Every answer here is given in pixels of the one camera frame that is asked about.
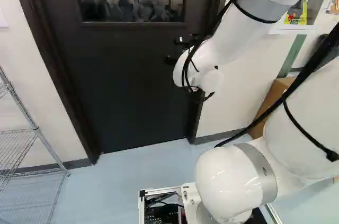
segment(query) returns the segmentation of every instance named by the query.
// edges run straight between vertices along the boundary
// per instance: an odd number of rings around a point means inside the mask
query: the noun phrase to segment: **wire shelf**
[[[0,194],[36,138],[31,129],[0,132]]]
[[[0,98],[5,96],[8,93],[8,85],[7,84],[0,84]]]
[[[14,174],[0,195],[0,220],[49,224],[66,175],[61,168]]]

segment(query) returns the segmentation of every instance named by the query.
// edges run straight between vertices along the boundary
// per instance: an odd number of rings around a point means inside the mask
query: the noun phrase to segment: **cardboard box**
[[[269,93],[267,94],[263,104],[259,108],[258,113],[255,118],[258,118],[262,113],[264,113],[271,105],[273,105],[283,94],[283,92],[290,87],[296,77],[285,77],[278,78],[274,80]],[[251,135],[253,139],[262,137],[263,129],[267,121],[266,118],[264,121],[259,123],[256,127],[252,128],[248,134]]]

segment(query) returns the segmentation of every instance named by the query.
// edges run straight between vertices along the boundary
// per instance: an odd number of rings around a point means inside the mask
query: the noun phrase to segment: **person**
[[[168,21],[163,0],[138,0],[143,21]]]

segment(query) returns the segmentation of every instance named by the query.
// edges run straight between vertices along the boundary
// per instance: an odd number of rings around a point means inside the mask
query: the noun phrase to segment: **baseboard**
[[[90,160],[87,159],[77,159],[77,160],[71,160],[69,162],[64,162],[64,165],[67,169],[74,169],[74,168],[80,168],[80,167],[88,167],[91,166]],[[35,171],[41,171],[41,170],[47,170],[47,169],[53,169],[58,168],[58,164],[47,164],[47,165],[41,165],[41,166],[34,166],[34,167],[20,167],[15,172],[16,173],[26,173],[26,172],[35,172]]]
[[[238,134],[242,130],[243,128],[238,129],[238,130],[231,130],[231,131],[226,131],[226,132],[217,133],[213,135],[203,136],[203,137],[197,137],[193,139],[192,141],[190,141],[190,143],[193,145],[199,145],[199,144],[204,144],[207,142],[217,141],[220,139],[226,139],[226,138],[233,137],[234,135]]]

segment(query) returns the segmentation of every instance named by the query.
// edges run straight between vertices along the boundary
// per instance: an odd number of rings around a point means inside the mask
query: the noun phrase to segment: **metal shelf rack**
[[[66,176],[64,167],[0,66],[0,101],[10,94],[29,128],[0,131],[0,224],[49,224]],[[20,173],[22,160],[39,139],[58,168]]]

